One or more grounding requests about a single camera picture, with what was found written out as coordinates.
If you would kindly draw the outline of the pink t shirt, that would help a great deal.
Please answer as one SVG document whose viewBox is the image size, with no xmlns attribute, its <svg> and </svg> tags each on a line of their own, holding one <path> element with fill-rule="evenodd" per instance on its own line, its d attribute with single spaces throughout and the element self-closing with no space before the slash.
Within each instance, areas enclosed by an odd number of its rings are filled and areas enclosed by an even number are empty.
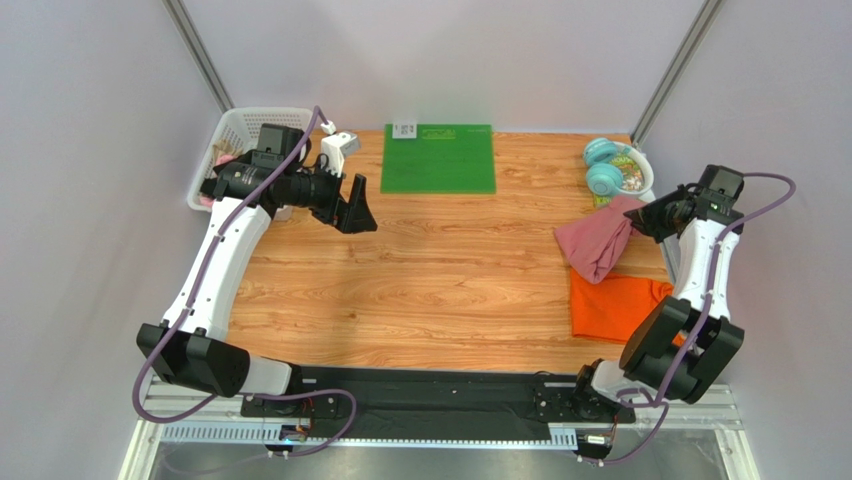
<svg viewBox="0 0 852 480">
<path fill-rule="evenodd" d="M 556 228 L 554 238 L 569 266 L 591 284 L 602 282 L 629 240 L 639 235 L 626 213 L 645 205 L 636 198 L 616 196 L 595 213 Z"/>
</svg>

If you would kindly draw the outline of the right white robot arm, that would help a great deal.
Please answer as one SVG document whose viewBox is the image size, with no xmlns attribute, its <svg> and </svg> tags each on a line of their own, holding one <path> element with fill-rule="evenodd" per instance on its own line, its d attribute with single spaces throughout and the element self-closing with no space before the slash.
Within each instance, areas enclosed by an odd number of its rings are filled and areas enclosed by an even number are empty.
<svg viewBox="0 0 852 480">
<path fill-rule="evenodd" d="M 697 402 L 741 348 L 743 329 L 727 306 L 729 266 L 743 214 L 734 205 L 744 174 L 709 165 L 701 178 L 624 216 L 655 242 L 675 236 L 681 271 L 665 296 L 631 335 L 619 361 L 582 367 L 574 396 L 595 408 L 615 408 L 630 395 L 657 406 Z"/>
</svg>

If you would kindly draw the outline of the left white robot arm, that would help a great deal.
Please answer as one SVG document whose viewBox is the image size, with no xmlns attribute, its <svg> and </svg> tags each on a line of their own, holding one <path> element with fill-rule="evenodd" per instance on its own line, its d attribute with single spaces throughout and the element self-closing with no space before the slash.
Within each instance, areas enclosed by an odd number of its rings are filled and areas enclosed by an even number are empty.
<svg viewBox="0 0 852 480">
<path fill-rule="evenodd" d="M 211 219 L 179 295 L 158 325 L 137 335 L 157 377 L 171 385 L 221 397 L 282 395 L 295 366 L 226 343 L 231 310 L 252 253 L 279 210 L 306 208 L 344 234 L 374 232 L 366 179 L 356 175 L 343 196 L 343 166 L 360 147 L 350 132 L 322 139 L 312 165 L 310 142 L 298 128 L 264 124 L 256 148 L 214 166 L 201 192 L 212 199 Z"/>
</svg>

